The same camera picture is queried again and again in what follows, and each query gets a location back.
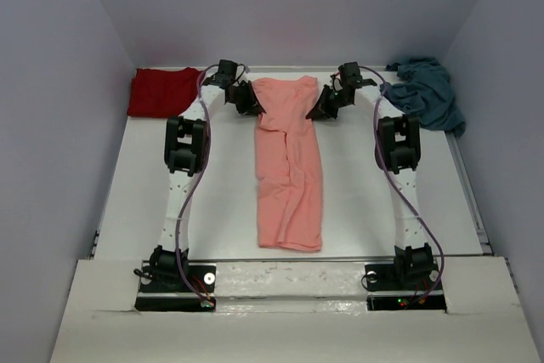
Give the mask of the pink t shirt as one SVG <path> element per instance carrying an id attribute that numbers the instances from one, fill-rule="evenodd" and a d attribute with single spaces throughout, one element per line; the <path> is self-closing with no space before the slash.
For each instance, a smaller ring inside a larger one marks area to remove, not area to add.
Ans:
<path id="1" fill-rule="evenodd" d="M 322 248 L 323 172 L 313 122 L 315 77 L 259 78 L 264 112 L 255 128 L 258 245 L 299 252 Z"/>

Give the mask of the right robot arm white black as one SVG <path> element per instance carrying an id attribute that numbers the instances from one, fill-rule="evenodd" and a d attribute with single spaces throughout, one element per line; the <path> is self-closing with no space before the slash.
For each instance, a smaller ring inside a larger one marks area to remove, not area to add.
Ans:
<path id="1" fill-rule="evenodd" d="M 377 71 L 355 61 L 344 63 L 331 75 L 307 118 L 336 119 L 339 110 L 350 105 L 361 105 L 372 114 L 374 156 L 388 182 L 394 211 L 394 260 L 382 271 L 366 272 L 361 284 L 369 292 L 414 291 L 418 303 L 438 287 L 445 255 L 418 206 L 419 120 L 386 99 L 390 89 Z"/>

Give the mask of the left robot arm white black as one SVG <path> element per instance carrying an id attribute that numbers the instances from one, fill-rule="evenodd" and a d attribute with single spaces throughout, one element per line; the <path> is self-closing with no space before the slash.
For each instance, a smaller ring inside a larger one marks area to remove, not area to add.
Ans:
<path id="1" fill-rule="evenodd" d="M 183 113 L 167 119 L 164 162 L 169 174 L 167 210 L 156 249 L 149 259 L 148 274 L 168 290 L 186 288 L 200 297 L 190 282 L 189 220 L 192 197 L 209 163 L 212 117 L 225 104 L 242 115 L 264 111 L 251 83 L 244 78 L 247 66 L 220 60 L 196 79 L 196 97 Z"/>

